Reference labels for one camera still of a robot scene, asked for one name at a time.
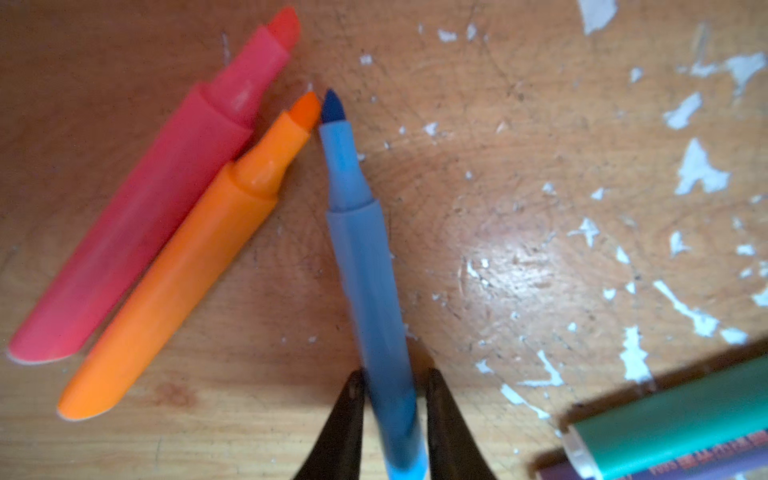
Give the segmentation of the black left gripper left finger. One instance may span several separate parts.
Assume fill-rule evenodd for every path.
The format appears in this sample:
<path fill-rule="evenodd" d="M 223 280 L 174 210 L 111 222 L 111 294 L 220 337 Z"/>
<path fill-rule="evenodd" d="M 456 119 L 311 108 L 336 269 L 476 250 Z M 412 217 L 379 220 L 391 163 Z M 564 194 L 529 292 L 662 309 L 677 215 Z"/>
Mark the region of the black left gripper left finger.
<path fill-rule="evenodd" d="M 365 402 L 365 377 L 359 369 L 347 378 L 296 480 L 359 478 Z"/>

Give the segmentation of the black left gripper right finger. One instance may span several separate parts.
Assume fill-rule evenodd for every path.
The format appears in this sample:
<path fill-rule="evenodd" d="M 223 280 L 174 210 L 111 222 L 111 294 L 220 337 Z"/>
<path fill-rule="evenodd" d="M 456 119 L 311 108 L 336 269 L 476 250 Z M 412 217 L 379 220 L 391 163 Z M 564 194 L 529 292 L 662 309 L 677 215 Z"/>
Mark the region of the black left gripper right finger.
<path fill-rule="evenodd" d="M 430 477 L 496 480 L 442 373 L 435 368 L 427 376 L 426 406 Z"/>

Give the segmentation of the blue marker pen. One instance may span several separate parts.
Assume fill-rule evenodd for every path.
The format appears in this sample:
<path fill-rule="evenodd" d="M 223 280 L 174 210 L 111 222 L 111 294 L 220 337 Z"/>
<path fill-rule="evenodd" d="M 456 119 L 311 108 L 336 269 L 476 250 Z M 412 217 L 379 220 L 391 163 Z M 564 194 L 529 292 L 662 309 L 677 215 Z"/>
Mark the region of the blue marker pen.
<path fill-rule="evenodd" d="M 351 123 L 333 90 L 325 94 L 318 132 L 329 178 L 326 218 L 387 474 L 391 479 L 422 479 L 428 458 L 386 221 L 362 172 Z"/>

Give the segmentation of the green marker pen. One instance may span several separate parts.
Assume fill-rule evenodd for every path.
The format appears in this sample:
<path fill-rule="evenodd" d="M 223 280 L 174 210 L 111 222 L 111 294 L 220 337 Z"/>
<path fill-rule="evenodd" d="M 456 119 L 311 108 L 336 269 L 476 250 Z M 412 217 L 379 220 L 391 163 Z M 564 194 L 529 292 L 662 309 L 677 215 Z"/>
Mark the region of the green marker pen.
<path fill-rule="evenodd" d="M 584 479 L 619 479 L 767 432 L 765 356 L 569 425 L 565 453 Z"/>

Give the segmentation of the orange highlighter pen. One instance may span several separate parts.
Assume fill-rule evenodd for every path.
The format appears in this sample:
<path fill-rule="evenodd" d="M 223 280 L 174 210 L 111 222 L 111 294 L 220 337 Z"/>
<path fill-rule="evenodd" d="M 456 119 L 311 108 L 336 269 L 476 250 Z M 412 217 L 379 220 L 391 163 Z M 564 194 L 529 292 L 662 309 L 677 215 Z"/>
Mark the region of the orange highlighter pen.
<path fill-rule="evenodd" d="M 274 210 L 320 111 L 305 93 L 219 171 L 64 389 L 60 418 L 99 416 L 125 396 Z"/>

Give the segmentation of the purple marker pen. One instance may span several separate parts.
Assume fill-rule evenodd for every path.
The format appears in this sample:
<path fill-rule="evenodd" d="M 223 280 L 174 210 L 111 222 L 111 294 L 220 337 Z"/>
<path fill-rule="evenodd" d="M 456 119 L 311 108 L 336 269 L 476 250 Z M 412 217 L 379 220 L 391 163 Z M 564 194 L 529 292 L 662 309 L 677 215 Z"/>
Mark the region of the purple marker pen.
<path fill-rule="evenodd" d="M 582 473 L 607 479 L 577 432 L 565 434 L 563 440 L 569 460 L 539 469 L 535 479 L 582 479 Z M 767 431 L 758 430 L 646 470 L 630 472 L 622 479 L 728 479 L 766 466 Z"/>

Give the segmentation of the pink highlighter pen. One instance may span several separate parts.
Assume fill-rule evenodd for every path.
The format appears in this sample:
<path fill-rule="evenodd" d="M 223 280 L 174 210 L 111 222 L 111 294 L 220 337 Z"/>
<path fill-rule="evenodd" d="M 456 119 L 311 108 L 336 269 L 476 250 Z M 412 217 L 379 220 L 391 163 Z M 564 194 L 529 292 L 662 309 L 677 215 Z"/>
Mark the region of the pink highlighter pen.
<path fill-rule="evenodd" d="M 281 9 L 213 80 L 190 91 L 17 329 L 10 359 L 45 364 L 81 349 L 248 143 L 300 31 L 295 9 Z"/>

